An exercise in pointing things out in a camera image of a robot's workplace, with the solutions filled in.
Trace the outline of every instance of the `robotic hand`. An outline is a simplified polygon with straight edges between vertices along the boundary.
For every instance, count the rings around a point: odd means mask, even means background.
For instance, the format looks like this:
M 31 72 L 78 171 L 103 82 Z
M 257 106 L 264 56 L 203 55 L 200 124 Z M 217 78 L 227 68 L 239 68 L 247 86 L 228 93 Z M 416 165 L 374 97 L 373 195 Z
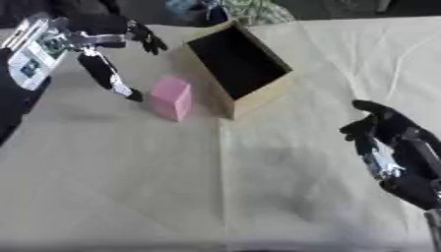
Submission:
M 341 129 L 387 192 L 423 210 L 440 208 L 441 143 L 429 131 L 397 110 L 355 100 L 356 109 L 370 114 Z M 387 157 L 381 145 L 393 150 Z
M 24 20 L 0 48 L 0 146 L 32 111 L 50 84 L 51 71 L 69 51 L 80 53 L 80 64 L 103 88 L 142 101 L 142 93 L 125 86 L 116 68 L 97 51 L 125 47 L 127 39 L 141 42 L 154 55 L 167 49 L 147 27 L 119 15 L 37 14 Z

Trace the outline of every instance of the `wooden box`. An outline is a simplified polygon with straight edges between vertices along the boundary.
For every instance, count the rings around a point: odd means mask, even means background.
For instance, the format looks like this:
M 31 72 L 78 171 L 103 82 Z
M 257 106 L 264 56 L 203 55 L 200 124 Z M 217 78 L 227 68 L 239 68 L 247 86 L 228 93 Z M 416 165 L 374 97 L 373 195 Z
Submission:
M 291 68 L 237 21 L 206 29 L 187 44 L 213 75 L 211 90 L 228 118 L 281 96 L 291 83 Z

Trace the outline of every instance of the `floor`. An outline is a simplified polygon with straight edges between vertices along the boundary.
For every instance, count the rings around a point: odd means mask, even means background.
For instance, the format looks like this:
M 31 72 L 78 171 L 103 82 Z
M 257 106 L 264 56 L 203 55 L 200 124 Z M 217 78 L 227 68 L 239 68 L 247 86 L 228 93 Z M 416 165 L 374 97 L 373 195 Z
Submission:
M 0 28 L 11 28 L 29 12 L 41 10 L 45 0 L 0 0 Z M 80 0 L 83 9 L 100 9 L 97 1 Z M 145 24 L 188 26 L 165 8 L 165 0 L 117 0 L 126 16 Z M 439 0 L 392 0 L 386 13 L 376 13 L 374 8 L 379 0 L 273 0 L 289 9 L 298 20 L 360 19 L 389 17 L 418 17 L 441 15 Z M 353 10 L 348 10 L 342 2 L 352 2 Z
M 393 0 L 386 13 L 374 11 L 377 0 L 346 0 L 358 4 L 349 11 L 345 0 L 274 0 L 288 8 L 298 20 L 329 20 L 416 17 L 441 15 L 439 0 Z M 185 25 L 164 7 L 164 0 L 119 0 L 124 12 L 146 24 Z

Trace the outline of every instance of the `pink foam block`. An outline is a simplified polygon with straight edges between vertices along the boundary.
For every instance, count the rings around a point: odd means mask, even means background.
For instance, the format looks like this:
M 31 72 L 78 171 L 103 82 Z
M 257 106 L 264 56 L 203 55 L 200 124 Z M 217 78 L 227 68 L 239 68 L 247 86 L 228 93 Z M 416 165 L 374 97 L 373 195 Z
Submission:
M 191 85 L 172 76 L 164 77 L 152 89 L 151 100 L 156 114 L 180 122 L 191 109 Z

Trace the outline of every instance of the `white fabric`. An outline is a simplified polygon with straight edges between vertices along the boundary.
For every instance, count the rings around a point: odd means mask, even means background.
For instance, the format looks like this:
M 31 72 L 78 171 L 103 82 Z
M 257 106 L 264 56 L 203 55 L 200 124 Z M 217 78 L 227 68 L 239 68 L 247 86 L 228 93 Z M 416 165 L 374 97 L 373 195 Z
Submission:
M 339 128 L 363 116 L 350 101 L 368 98 L 441 136 L 440 27 L 419 18 L 254 28 L 296 78 L 238 121 L 217 118 L 207 74 L 182 49 L 104 51 L 131 87 L 148 91 L 166 74 L 193 83 L 182 123 L 104 91 L 70 56 L 0 152 L 0 246 L 430 251 L 422 211 L 382 191 Z M 197 31 L 154 30 L 172 48 Z

